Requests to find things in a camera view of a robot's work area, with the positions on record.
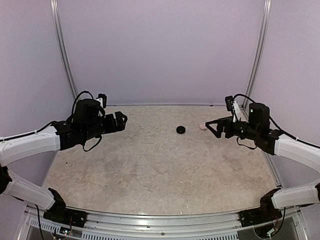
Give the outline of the pink earbud charging case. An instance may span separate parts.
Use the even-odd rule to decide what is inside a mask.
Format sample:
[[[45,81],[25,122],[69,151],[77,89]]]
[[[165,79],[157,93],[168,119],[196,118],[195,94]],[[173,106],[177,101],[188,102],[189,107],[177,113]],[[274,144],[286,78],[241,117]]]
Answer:
[[[204,123],[201,123],[201,124],[199,125],[199,128],[200,128],[202,131],[206,131],[206,130],[207,130],[207,127],[206,127],[206,125],[205,125]]]

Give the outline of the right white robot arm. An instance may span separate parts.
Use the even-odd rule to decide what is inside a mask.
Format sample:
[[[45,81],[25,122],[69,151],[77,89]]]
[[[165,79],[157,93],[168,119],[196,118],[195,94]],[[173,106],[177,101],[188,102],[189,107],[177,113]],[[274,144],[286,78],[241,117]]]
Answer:
[[[320,149],[300,139],[290,137],[283,130],[270,128],[270,109],[263,103],[253,102],[249,105],[248,120],[240,119],[236,102],[228,103],[227,110],[231,116],[208,121],[204,125],[216,138],[237,137],[240,140],[251,140],[255,147],[263,152],[284,157],[320,171]],[[256,218],[266,222],[276,209],[294,206],[309,206],[320,202],[320,181],[290,188],[280,188],[261,198],[261,207],[256,210]]]

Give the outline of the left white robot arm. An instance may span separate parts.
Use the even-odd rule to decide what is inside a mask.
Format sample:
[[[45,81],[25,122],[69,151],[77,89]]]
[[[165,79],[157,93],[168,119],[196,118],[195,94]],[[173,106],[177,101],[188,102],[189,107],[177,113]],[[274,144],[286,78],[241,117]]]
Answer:
[[[64,121],[53,121],[39,130],[0,140],[0,192],[22,201],[33,203],[63,223],[70,211],[59,193],[51,188],[36,185],[13,171],[9,164],[46,152],[64,151],[77,145],[84,147],[93,138],[121,132],[128,118],[122,112],[106,114],[107,104],[99,97],[77,101],[71,115]]]

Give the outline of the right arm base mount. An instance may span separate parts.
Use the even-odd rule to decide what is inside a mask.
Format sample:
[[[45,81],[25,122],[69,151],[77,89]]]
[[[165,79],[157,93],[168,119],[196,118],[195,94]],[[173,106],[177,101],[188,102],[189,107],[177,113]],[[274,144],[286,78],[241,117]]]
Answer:
[[[262,211],[259,207],[239,212],[239,218],[242,227],[267,223],[276,220],[276,218],[280,219],[282,216],[282,212],[278,209]]]

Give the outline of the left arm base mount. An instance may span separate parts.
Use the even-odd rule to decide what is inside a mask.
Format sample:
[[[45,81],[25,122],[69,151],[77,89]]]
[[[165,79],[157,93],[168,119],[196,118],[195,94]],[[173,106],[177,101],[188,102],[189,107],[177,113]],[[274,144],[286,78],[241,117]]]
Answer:
[[[47,220],[68,225],[71,227],[83,228],[88,213],[81,210],[75,210],[71,208],[61,208],[61,209],[49,209],[46,210],[43,214],[43,217]]]

